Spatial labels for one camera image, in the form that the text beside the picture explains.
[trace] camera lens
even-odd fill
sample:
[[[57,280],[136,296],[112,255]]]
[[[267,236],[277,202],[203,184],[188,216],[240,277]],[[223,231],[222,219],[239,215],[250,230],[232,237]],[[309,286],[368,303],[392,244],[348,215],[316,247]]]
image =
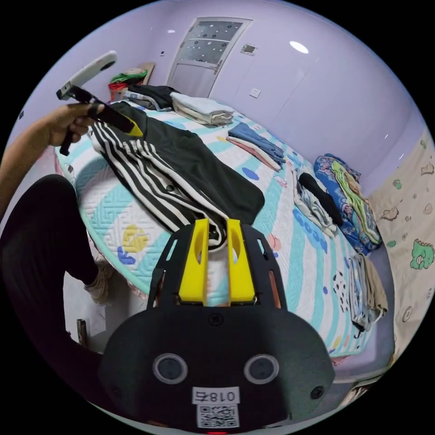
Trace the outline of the camera lens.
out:
[[[187,376],[187,364],[178,355],[164,353],[155,359],[153,373],[165,384],[179,384]]]
[[[245,377],[253,384],[267,384],[276,378],[279,372],[279,364],[271,355],[257,355],[251,358],[245,365]]]

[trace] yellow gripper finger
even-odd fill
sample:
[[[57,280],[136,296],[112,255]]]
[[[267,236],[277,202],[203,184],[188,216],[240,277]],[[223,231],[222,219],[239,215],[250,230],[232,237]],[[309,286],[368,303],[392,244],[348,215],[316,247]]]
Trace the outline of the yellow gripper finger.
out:
[[[208,219],[195,222],[179,290],[181,302],[207,304]]]
[[[230,306],[232,304],[250,303],[255,298],[255,289],[240,221],[236,219],[227,220],[227,237]]]

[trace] wall socket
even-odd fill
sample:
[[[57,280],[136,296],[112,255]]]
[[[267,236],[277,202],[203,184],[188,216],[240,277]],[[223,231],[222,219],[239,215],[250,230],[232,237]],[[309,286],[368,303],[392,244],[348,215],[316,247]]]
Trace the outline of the wall socket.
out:
[[[251,97],[254,97],[254,98],[258,98],[258,96],[260,95],[260,92],[261,91],[259,91],[258,89],[255,89],[254,87],[251,89],[251,92],[249,92],[249,95],[251,96]]]

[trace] black pants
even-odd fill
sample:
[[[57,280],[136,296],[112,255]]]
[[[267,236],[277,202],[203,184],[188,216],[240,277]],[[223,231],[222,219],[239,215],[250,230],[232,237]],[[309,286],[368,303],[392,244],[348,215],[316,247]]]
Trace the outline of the black pants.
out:
[[[102,356],[65,329],[65,272],[85,284],[98,273],[74,188],[65,178],[46,176],[18,201],[0,238],[0,271],[26,333],[53,370],[84,399],[121,415],[97,378]]]

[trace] green item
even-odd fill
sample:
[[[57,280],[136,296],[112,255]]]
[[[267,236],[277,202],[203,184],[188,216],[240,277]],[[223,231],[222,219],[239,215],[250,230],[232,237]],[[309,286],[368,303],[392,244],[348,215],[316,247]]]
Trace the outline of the green item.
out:
[[[409,265],[413,269],[427,269],[434,262],[435,250],[431,244],[416,239],[411,255],[412,261]]]
[[[397,189],[400,190],[402,188],[402,184],[400,182],[400,180],[394,180],[393,181],[393,186]]]
[[[132,78],[145,78],[147,74],[148,74],[148,71],[144,71],[141,74],[124,74],[122,72],[121,74],[114,76],[110,80],[110,83],[119,83],[119,82],[122,83],[122,82],[125,82],[126,80],[130,80]]]
[[[346,176],[345,176],[346,169],[344,169],[343,166],[340,163],[338,163],[336,160],[332,162],[331,169],[332,172],[334,172],[338,184],[343,190],[344,196],[348,200],[349,204],[355,210],[355,213],[360,218],[362,228],[364,232],[367,234],[367,237],[370,239],[372,243],[375,243],[376,245],[379,244],[380,242],[379,236],[374,231],[372,231],[367,225],[367,216],[364,207],[364,201],[356,193],[354,193],[352,189],[349,187],[349,183],[346,180]]]

